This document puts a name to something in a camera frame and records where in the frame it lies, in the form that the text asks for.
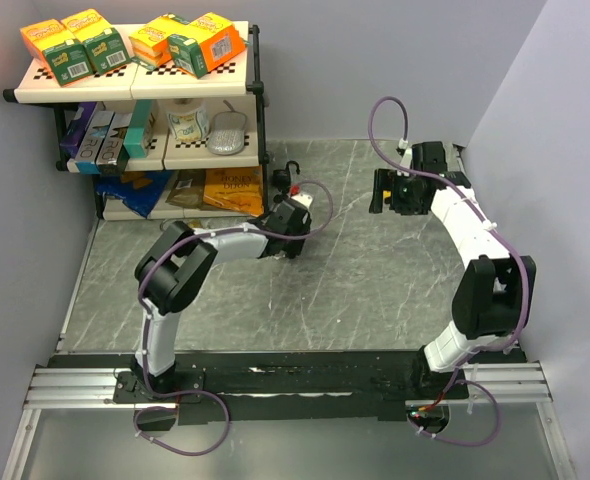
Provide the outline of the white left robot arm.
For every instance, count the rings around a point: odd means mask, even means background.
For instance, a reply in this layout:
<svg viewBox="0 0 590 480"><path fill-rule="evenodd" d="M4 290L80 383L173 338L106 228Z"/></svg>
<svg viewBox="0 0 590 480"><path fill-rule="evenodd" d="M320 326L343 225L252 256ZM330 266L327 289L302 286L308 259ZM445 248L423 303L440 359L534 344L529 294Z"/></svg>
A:
<svg viewBox="0 0 590 480"><path fill-rule="evenodd" d="M137 390L152 402L166 399L175 384L175 340L180 314L198 296L212 267L281 254L292 259L311 232L313 196L284 198L269 213L214 230L172 223L136 266L143 308L140 343L132 361Z"/></svg>

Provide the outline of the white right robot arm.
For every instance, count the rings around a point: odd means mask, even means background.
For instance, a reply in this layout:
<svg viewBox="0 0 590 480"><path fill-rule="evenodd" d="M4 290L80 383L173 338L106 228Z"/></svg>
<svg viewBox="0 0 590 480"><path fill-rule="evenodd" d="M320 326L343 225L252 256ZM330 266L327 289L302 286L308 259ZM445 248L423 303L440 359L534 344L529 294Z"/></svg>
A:
<svg viewBox="0 0 590 480"><path fill-rule="evenodd" d="M444 390L447 373L472 355L505 349L528 322L536 264L514 257L496 237L482 212L472 184L461 170L449 167L449 149L440 141L396 148L409 169L378 169L373 177L369 211L389 208L399 215L432 214L448 232L462 260L464 274L451 302L445 329L418 354L413 390L434 398Z"/></svg>

